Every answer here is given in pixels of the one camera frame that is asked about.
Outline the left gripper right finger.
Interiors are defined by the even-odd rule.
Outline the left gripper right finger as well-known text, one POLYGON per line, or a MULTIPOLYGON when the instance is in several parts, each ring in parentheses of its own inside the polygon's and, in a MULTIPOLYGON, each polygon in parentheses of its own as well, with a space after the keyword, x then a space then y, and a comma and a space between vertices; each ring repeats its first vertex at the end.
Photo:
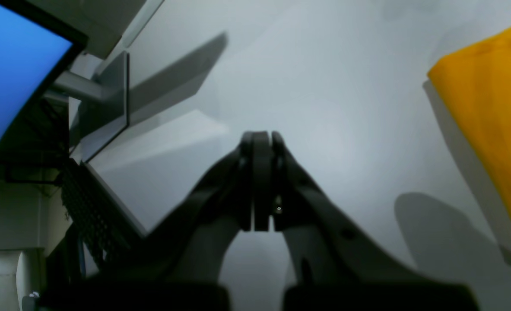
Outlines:
POLYGON ((281 232, 297 285, 284 311, 476 311, 468 287, 393 259, 320 189, 278 132, 253 135, 254 230, 281 232))

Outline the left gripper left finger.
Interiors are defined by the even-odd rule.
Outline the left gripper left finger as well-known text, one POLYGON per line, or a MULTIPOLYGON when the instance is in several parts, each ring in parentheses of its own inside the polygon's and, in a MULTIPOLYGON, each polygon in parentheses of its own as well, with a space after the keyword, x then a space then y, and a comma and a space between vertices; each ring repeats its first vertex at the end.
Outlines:
POLYGON ((218 283, 236 235, 252 225, 254 132, 202 176, 164 221, 95 276, 40 296, 38 311, 229 311, 218 283))

